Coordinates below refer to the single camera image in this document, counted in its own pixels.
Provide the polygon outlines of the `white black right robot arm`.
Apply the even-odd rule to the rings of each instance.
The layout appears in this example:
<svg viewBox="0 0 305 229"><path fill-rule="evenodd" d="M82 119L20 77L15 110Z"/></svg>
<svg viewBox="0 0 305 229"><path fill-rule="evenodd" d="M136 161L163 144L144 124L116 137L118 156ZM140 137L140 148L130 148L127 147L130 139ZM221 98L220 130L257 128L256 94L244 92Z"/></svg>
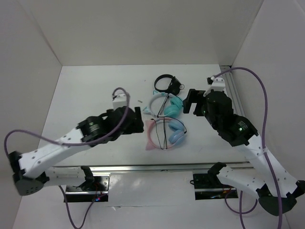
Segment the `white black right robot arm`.
<svg viewBox="0 0 305 229"><path fill-rule="evenodd" d="M208 170L208 182L213 187L233 186L258 200L268 213L279 216L279 210L289 212L297 198L305 193L305 182L290 175L272 153L263 148L257 129L245 117L234 113L232 100L221 91L190 89L183 101L183 112L189 113L195 104L194 115L204 116L218 135L243 154L260 177L249 176L218 162Z"/></svg>

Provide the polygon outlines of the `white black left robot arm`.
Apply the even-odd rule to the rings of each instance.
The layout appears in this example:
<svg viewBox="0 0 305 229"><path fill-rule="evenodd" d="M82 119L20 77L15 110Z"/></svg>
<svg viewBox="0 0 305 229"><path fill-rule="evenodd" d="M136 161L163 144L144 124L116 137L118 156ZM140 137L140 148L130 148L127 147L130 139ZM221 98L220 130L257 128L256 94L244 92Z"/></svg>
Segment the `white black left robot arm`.
<svg viewBox="0 0 305 229"><path fill-rule="evenodd" d="M8 156L13 181L20 196L28 196L48 186L75 186L88 191L100 182L89 166L56 167L72 155L99 144L117 140L121 135L144 131L141 110L127 106L109 109L99 116L90 116L70 132L41 148L27 153L11 152Z"/></svg>

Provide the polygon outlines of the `pink blue cat-ear headphones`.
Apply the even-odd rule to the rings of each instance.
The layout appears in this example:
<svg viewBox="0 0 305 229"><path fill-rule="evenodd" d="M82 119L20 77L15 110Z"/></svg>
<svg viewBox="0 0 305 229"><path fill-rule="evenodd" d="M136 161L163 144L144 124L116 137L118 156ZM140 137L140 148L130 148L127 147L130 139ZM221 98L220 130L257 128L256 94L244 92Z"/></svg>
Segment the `pink blue cat-ear headphones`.
<svg viewBox="0 0 305 229"><path fill-rule="evenodd" d="M163 146L161 146L160 139L158 137L157 132L157 125L158 124L168 124L168 127L173 131L173 133L166 137L166 132L164 133L165 142ZM174 146L179 145L183 142L183 140L186 137L187 129L182 121L176 118L170 118L170 117L164 117L164 118L158 118L158 119L150 119L145 121L146 127L147 127L147 144L146 144L146 150L153 150L153 149L161 149L161 150L168 150L173 148ZM158 145L154 143L151 133L155 129L157 139L158 139Z"/></svg>

